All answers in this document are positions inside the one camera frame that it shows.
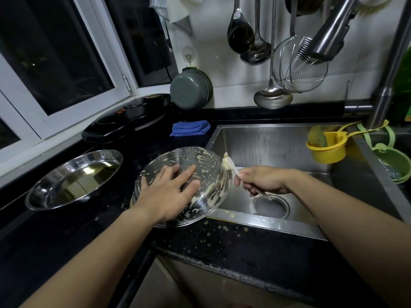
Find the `person's right hand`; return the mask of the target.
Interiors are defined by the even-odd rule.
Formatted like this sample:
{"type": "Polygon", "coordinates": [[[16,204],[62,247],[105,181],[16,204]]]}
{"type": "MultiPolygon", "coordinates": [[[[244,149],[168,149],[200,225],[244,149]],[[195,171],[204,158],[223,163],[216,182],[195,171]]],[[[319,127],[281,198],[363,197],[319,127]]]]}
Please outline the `person's right hand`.
{"type": "MultiPolygon", "coordinates": [[[[290,193],[289,186],[304,173],[295,169],[282,169],[270,166],[252,166],[256,168],[256,187],[264,192],[275,194],[290,193]]],[[[257,195],[255,189],[246,189],[251,195],[257,195]]]]}

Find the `soapy steel plate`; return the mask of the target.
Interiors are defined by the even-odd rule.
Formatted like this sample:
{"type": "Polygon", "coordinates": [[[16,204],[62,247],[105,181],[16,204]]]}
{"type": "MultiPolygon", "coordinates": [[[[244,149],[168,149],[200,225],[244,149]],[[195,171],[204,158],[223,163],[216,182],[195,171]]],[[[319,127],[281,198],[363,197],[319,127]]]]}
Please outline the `soapy steel plate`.
{"type": "Polygon", "coordinates": [[[201,186],[182,213],[170,221],[157,224],[156,228],[183,227],[209,216],[225,200],[231,188],[233,181],[231,170],[225,167],[220,156],[203,147],[183,147],[159,155],[141,171],[135,181],[130,206],[140,196],[141,177],[145,176],[147,182],[151,184],[163,166],[175,164],[180,166],[177,175],[191,165],[196,166],[195,172],[182,186],[182,190],[193,180],[199,180],[201,186]]]}

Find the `white scrub brush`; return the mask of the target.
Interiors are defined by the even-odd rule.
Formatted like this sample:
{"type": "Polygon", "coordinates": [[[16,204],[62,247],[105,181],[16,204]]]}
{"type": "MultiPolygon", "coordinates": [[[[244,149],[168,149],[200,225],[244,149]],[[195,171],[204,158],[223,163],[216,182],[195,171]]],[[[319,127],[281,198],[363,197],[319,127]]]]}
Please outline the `white scrub brush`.
{"type": "MultiPolygon", "coordinates": [[[[238,177],[240,176],[239,170],[237,169],[237,167],[235,166],[233,160],[230,158],[230,156],[228,155],[227,152],[224,153],[222,161],[223,161],[223,164],[229,166],[230,170],[233,172],[233,175],[236,175],[236,176],[238,176],[238,177]]],[[[257,193],[258,193],[261,197],[263,197],[263,198],[265,198],[265,199],[268,199],[268,200],[271,200],[271,197],[270,197],[266,192],[260,190],[260,189],[257,188],[257,187],[255,187],[255,190],[257,191],[257,193]]]]}

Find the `person's left forearm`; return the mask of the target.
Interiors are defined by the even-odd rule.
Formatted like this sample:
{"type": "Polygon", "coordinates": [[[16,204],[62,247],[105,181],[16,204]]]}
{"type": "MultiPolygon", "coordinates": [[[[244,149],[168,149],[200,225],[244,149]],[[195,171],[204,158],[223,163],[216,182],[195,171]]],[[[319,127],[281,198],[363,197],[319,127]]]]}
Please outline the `person's left forearm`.
{"type": "Polygon", "coordinates": [[[106,308],[141,243],[165,216],[153,203],[135,204],[19,308],[106,308]]]}

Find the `person's right forearm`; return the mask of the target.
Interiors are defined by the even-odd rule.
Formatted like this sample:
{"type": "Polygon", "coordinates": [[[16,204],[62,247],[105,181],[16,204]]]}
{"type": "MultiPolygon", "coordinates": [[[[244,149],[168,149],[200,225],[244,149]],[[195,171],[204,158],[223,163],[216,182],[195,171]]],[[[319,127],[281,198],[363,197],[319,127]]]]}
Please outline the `person's right forearm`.
{"type": "Polygon", "coordinates": [[[390,307],[411,308],[410,225],[298,170],[286,170],[284,184],[390,307]]]}

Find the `sink drain strainer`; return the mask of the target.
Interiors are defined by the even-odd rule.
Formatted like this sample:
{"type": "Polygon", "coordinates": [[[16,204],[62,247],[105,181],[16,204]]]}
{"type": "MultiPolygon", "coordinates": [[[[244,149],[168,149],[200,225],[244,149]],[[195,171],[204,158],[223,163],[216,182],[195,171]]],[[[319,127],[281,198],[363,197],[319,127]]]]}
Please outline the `sink drain strainer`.
{"type": "Polygon", "coordinates": [[[253,198],[254,215],[286,219],[290,213],[290,206],[282,197],[269,195],[268,198],[257,196],[253,198]]]}

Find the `blue folded cloth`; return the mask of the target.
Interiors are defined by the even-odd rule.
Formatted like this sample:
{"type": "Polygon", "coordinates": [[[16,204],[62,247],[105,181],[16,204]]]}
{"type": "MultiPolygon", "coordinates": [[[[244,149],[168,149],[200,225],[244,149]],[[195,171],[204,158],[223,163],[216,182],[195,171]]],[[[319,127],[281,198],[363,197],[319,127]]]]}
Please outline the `blue folded cloth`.
{"type": "Polygon", "coordinates": [[[208,121],[177,122],[172,126],[170,137],[184,137],[194,135],[204,135],[211,128],[208,121]]]}

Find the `clean steel plate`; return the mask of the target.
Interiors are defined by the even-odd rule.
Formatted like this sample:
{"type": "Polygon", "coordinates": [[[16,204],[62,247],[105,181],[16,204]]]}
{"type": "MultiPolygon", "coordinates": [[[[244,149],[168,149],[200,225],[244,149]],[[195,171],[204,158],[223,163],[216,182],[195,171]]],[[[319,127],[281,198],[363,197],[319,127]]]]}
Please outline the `clean steel plate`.
{"type": "Polygon", "coordinates": [[[43,176],[27,192],[24,204],[32,211],[50,211],[82,204],[97,196],[120,170],[123,154],[97,150],[80,155],[43,176]]]}

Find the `yellow plastic strainer cup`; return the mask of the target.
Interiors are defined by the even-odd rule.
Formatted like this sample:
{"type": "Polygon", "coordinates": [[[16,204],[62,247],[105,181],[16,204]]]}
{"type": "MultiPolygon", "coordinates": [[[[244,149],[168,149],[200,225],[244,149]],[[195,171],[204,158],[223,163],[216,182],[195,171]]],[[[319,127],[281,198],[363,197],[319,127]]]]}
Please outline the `yellow plastic strainer cup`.
{"type": "Polygon", "coordinates": [[[327,147],[316,148],[309,145],[308,140],[306,142],[307,148],[311,151],[312,158],[322,164],[334,164],[346,157],[346,143],[349,137],[354,135],[359,135],[363,133],[368,133],[374,130],[379,130],[384,128],[384,126],[389,124],[388,120],[385,120],[382,126],[371,129],[371,130],[358,130],[356,132],[348,133],[345,129],[348,126],[359,124],[358,122],[353,122],[340,127],[337,131],[324,132],[327,139],[327,147]]]}

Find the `dark steel ladle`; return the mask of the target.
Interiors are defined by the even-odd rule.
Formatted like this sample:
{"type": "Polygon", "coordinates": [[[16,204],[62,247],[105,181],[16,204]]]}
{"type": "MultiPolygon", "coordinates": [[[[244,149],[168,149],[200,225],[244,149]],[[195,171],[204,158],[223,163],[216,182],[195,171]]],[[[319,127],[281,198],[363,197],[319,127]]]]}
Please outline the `dark steel ladle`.
{"type": "Polygon", "coordinates": [[[254,30],[241,12],[240,0],[234,0],[227,41],[230,48],[237,54],[249,52],[255,41],[254,30]]]}

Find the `green plastic basket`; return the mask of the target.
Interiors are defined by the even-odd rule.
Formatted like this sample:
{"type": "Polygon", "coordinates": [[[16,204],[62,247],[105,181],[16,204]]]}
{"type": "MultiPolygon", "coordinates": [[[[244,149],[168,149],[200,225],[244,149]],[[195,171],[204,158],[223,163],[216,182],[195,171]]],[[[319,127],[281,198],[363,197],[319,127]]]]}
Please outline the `green plastic basket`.
{"type": "Polygon", "coordinates": [[[388,144],[373,145],[369,133],[363,133],[363,137],[394,183],[404,183],[411,178],[411,159],[394,148],[396,136],[393,129],[388,125],[384,126],[384,129],[389,137],[388,144]]]}

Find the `white hanging cloth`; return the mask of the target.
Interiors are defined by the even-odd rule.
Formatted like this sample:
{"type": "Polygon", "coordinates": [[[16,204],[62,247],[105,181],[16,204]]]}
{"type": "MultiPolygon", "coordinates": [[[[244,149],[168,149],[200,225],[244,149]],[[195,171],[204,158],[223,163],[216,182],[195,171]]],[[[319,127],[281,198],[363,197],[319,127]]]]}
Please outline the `white hanging cloth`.
{"type": "Polygon", "coordinates": [[[150,0],[149,3],[160,18],[185,32],[189,38],[193,35],[189,15],[196,5],[197,0],[150,0]]]}

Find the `steel faucet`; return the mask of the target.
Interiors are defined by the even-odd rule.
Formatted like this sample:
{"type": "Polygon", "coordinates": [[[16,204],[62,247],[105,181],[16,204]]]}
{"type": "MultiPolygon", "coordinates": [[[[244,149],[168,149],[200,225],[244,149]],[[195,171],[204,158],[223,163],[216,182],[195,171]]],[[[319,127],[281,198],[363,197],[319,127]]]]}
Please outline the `steel faucet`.
{"type": "MultiPolygon", "coordinates": [[[[306,55],[320,62],[332,61],[342,49],[349,21],[355,17],[360,4],[360,0],[338,0],[308,45],[306,55]]],[[[394,80],[410,41],[411,0],[406,0],[381,78],[370,98],[373,110],[363,122],[366,130],[383,126],[394,95],[394,80]]]]}

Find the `clear wall hook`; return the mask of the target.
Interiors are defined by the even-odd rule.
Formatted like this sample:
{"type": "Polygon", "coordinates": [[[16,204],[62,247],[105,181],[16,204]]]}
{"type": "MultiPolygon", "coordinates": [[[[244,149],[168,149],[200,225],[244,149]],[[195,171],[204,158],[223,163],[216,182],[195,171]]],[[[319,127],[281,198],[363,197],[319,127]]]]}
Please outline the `clear wall hook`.
{"type": "Polygon", "coordinates": [[[192,46],[184,46],[181,51],[183,60],[188,64],[188,67],[193,66],[196,57],[196,51],[192,46]]]}

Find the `white window frame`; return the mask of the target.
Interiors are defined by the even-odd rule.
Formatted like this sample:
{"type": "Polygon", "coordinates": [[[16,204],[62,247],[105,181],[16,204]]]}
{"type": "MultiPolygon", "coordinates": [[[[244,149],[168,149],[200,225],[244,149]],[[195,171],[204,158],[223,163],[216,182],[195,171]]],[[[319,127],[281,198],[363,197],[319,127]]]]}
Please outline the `white window frame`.
{"type": "Polygon", "coordinates": [[[104,0],[0,0],[0,188],[81,140],[139,87],[104,0]]]}

